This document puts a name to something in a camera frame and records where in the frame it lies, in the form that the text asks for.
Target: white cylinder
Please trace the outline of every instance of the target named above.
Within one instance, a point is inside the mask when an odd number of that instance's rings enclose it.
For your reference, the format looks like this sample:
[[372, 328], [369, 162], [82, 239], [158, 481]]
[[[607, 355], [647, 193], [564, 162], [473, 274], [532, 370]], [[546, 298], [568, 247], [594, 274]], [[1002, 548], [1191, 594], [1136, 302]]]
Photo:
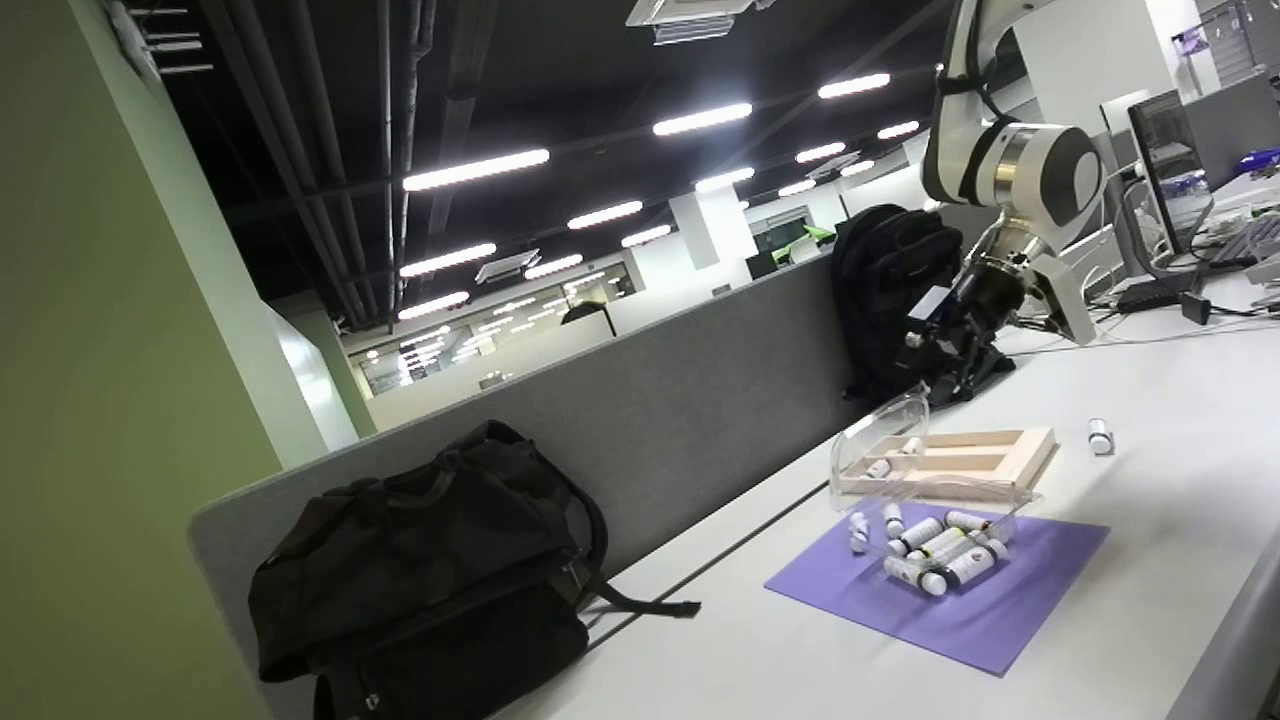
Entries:
[[938, 535], [921, 546], [907, 560], [938, 567], [938, 565], [952, 565], [962, 548], [968, 548], [962, 527], [944, 527]]
[[938, 574], [923, 574], [923, 578], [921, 578], [921, 590], [923, 590], [929, 595], [948, 595], [948, 579], [944, 579]]
[[904, 527], [904, 535], [889, 539], [895, 558], [907, 558], [910, 548], [929, 546], [944, 526], [934, 515], [923, 515], [921, 526]]
[[890, 578], [890, 579], [898, 579], [907, 590], [921, 590], [923, 567], [904, 560], [904, 558], [882, 558], [882, 578]]
[[996, 567], [996, 553], [968, 546], [968, 553], [960, 553], [948, 565], [948, 578], [952, 578], [955, 590], [962, 590], [962, 585], [986, 578], [993, 567]]
[[1001, 565], [1007, 565], [1007, 546], [985, 532], [968, 532], [976, 548], [986, 548]]
[[985, 532], [986, 520], [985, 515], [971, 515], [971, 513], [948, 513], [948, 526], [952, 527], [962, 527], [962, 532]]

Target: black bag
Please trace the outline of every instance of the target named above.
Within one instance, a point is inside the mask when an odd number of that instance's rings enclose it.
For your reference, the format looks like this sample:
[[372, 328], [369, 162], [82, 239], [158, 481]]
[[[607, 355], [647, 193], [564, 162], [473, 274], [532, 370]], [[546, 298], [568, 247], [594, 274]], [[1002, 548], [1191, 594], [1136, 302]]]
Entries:
[[917, 302], [960, 274], [960, 231], [934, 211], [877, 206], [837, 227], [837, 313], [852, 359], [852, 395], [889, 402], [934, 370], [904, 353]]
[[598, 508], [483, 424], [432, 466], [314, 496], [257, 567], [258, 682], [314, 672], [314, 718], [474, 720], [586, 648], [579, 608], [696, 618], [603, 585]]

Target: ceiling pipe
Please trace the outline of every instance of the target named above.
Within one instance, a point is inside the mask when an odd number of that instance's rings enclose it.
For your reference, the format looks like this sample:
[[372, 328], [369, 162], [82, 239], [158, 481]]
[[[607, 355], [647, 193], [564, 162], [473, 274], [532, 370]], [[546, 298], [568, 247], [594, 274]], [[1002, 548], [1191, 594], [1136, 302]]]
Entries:
[[[381, 36], [381, 117], [384, 117], [384, 174], [394, 175], [394, 0], [376, 6], [376, 36]], [[387, 332], [394, 332], [394, 308], [400, 308], [400, 243], [394, 243], [394, 184], [384, 184], [384, 247], [387, 247]]]
[[[311, 155], [306, 155], [306, 147], [303, 147], [299, 119], [294, 119], [292, 99], [289, 99], [289, 93], [282, 93], [282, 80], [279, 80], [279, 68], [274, 68], [268, 33], [262, 33], [262, 24], [258, 24], [258, 14], [257, 14], [253, 0], [232, 0], [232, 8], [234, 8], [234, 15], [239, 15], [243, 47], [249, 47], [253, 66], [258, 68], [262, 99], [268, 99], [268, 108], [274, 111], [279, 139], [282, 139], [282, 147], [289, 147], [289, 155], [292, 155], [292, 169], [294, 169], [294, 175], [299, 175], [303, 190], [314, 190], [314, 166], [311, 166]], [[337, 266], [332, 287], [342, 293], [342, 298], [350, 298], [354, 319], [369, 319], [372, 308], [369, 308], [369, 305], [350, 293], [350, 283], [348, 283], [350, 269], [348, 269], [348, 256], [342, 256], [342, 239], [338, 239], [338, 231], [332, 227], [326, 206], [321, 206], [321, 201], [306, 201], [306, 206], [311, 206], [311, 211], [314, 211], [314, 219], [321, 219], [321, 227], [324, 227], [324, 231], [314, 238], [314, 239], [321, 239], [321, 254], [326, 254], [332, 266]]]
[[[413, 155], [416, 155], [418, 66], [435, 47], [435, 14], [438, 8], [435, 8], [435, 0], [408, 0], [402, 44], [394, 44], [392, 0], [384, 0], [381, 8], [384, 8], [384, 15], [381, 15], [381, 36], [384, 36], [384, 111], [387, 111], [387, 99], [394, 93], [394, 86], [392, 86], [394, 80], [394, 57], [400, 57], [400, 76], [402, 76], [400, 111], [392, 108], [392, 124], [384, 124], [384, 134], [392, 130], [392, 175], [408, 175], [413, 174]], [[394, 313], [400, 313], [402, 247], [408, 247], [408, 193], [402, 190], [387, 190], [387, 332], [394, 332]]]
[[[878, 57], [889, 57], [898, 42], [917, 36], [921, 30], [929, 30], [938, 14], [952, 14], [952, 6], [923, 6], [917, 15], [907, 15], [904, 24], [895, 24], [878, 44], [872, 44], [858, 59], [852, 59], [845, 71], [837, 76], [858, 76], [867, 71]], [[767, 135], [776, 135], [780, 130], [796, 124], [806, 108], [814, 108], [819, 99], [806, 96], [802, 103], [788, 108], [776, 124], [767, 124], [762, 134], [755, 134], [748, 143], [740, 143], [722, 166], [740, 166], [748, 162]]]
[[[473, 134], [480, 80], [490, 57], [496, 15], [498, 15], [498, 0], [460, 6], [460, 22], [452, 33], [455, 47], [447, 57], [445, 117], [438, 117], [438, 152], [435, 152], [438, 166], [447, 162], [447, 152], [460, 152]], [[447, 190], [432, 193], [427, 239], [447, 231], [447, 216], [452, 216], [452, 193]]]
[[[326, 99], [326, 86], [324, 86], [324, 66], [321, 66], [321, 47], [314, 47], [314, 22], [311, 22], [306, 0], [289, 0], [289, 22], [294, 30], [294, 51], [299, 51], [299, 68], [303, 68], [303, 96], [306, 96], [306, 111], [314, 117], [314, 130], [321, 130], [314, 135], [321, 135], [326, 180], [348, 190], [348, 166], [342, 166], [338, 134], [337, 134], [337, 119], [332, 119], [332, 99]], [[337, 193], [337, 206], [338, 206], [338, 216], [342, 216], [342, 227], [348, 227], [348, 239], [350, 239], [348, 247], [350, 247], [354, 275], [362, 275], [369, 274], [369, 256], [362, 256], [362, 238], [358, 238], [350, 193]]]
[[348, 269], [342, 269], [342, 261], [338, 261], [338, 254], [337, 254], [332, 219], [326, 219], [326, 211], [324, 211], [321, 201], [303, 201], [303, 180], [299, 180], [299, 169], [294, 169], [294, 162], [303, 162], [303, 155], [294, 155], [294, 152], [299, 152], [299, 143], [294, 143], [294, 124], [292, 124], [292, 130], [279, 130], [279, 124], [292, 119], [292, 111], [289, 111], [289, 119], [282, 119], [282, 117], [273, 117], [273, 108], [268, 108], [268, 87], [262, 87], [253, 57], [249, 57], [249, 47], [243, 47], [243, 33], [234, 30], [232, 8], [227, 8], [223, 0], [204, 0], [204, 15], [208, 15], [211, 36], [219, 42], [219, 51], [223, 51], [223, 59], [227, 59], [227, 71], [232, 71], [232, 80], [234, 80], [249, 111], [253, 111], [253, 124], [257, 124], [258, 135], [262, 135], [262, 147], [268, 147], [268, 155], [273, 155], [273, 166], [274, 166], [274, 174], [279, 174], [282, 198], [292, 201], [303, 231], [311, 238], [311, 247], [314, 247], [314, 256], [321, 256], [321, 266], [324, 266], [324, 274], [326, 274], [326, 280], [332, 280], [332, 287], [337, 287], [338, 313], [342, 313], [348, 319], [362, 323], [362, 319], [369, 319], [369, 308], [358, 305], [358, 298], [354, 298], [348, 283], [338, 283], [338, 280], [348, 275]]

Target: purple mat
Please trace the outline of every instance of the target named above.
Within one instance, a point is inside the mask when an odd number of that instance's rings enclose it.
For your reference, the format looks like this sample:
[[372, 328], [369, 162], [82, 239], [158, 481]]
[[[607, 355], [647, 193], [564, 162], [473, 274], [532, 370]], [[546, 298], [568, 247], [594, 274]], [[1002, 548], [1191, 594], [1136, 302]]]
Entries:
[[[898, 506], [910, 527], [929, 506]], [[882, 546], [872, 527], [872, 553], [849, 553], [849, 526], [839, 520], [782, 574], [767, 579], [772, 594], [1002, 676], [1011, 662], [1033, 644], [1048, 611], [1066, 595], [1086, 558], [1103, 546], [1101, 526], [1015, 520], [1007, 546], [1011, 560], [944, 601], [921, 595], [878, 574]]]

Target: white wall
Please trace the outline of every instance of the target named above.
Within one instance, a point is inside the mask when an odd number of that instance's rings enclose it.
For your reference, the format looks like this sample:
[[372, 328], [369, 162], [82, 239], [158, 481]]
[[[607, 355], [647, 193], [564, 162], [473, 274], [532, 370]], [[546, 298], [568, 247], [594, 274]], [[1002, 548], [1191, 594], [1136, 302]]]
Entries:
[[1103, 99], [1172, 87], [1149, 0], [1061, 0], [1023, 15], [1015, 42], [1052, 124], [1103, 134]]
[[546, 332], [536, 332], [536, 338], [522, 338], [522, 340], [505, 340], [498, 353], [490, 353], [490, 355], [474, 355], [474, 359], [468, 359], [460, 370], [445, 370], [445, 371], [435, 371], [435, 376], [427, 376], [418, 384], [372, 395], [369, 412], [372, 412], [372, 424], [381, 434], [387, 434], [387, 430], [400, 430], [408, 420], [435, 418], [435, 412], [445, 412], [452, 405], [462, 405], [462, 402], [480, 395], [480, 379], [488, 371], [521, 379], [521, 376], [532, 376], [540, 370], [564, 364], [564, 359], [570, 359], [579, 353], [590, 353], [590, 349], [598, 349], [607, 340], [610, 340], [607, 319], [603, 316], [582, 316], [576, 323], [560, 323], [560, 328], [546, 328]]
[[273, 313], [273, 332], [279, 340], [279, 353], [294, 376], [294, 391], [303, 395], [303, 405], [311, 409], [311, 424], [324, 441], [326, 454], [348, 449], [358, 441], [350, 412], [342, 405], [342, 395], [337, 391], [326, 364], [321, 355], [321, 349], [299, 338], [282, 316]]
[[755, 256], [748, 216], [732, 190], [677, 198], [671, 216], [693, 256], [693, 269], [740, 266]]
[[626, 254], [626, 274], [631, 274], [640, 293], [671, 287], [671, 283], [684, 283], [688, 275], [696, 275], [688, 243], [684, 243], [680, 231], [631, 247]]
[[1178, 96], [1191, 99], [1191, 96], [1217, 93], [1221, 76], [1217, 76], [1211, 51], [1199, 51], [1191, 57], [1191, 66], [1183, 66], [1172, 47], [1175, 33], [1186, 33], [1199, 24], [1195, 0], [1149, 0], [1149, 15], [1159, 42], [1162, 68], [1175, 80]]
[[872, 206], [934, 210], [930, 198], [923, 193], [917, 166], [904, 166], [904, 169], [877, 175], [867, 184], [845, 184], [839, 198], [852, 216]]

